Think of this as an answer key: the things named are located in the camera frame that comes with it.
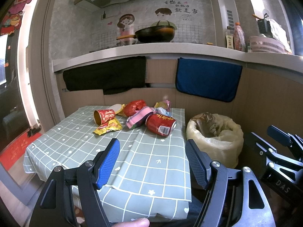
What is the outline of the person left hand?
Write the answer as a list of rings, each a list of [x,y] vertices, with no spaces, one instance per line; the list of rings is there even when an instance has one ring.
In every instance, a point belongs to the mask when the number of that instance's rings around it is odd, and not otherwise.
[[[147,218],[139,218],[130,222],[115,223],[112,227],[149,227],[149,224]]]

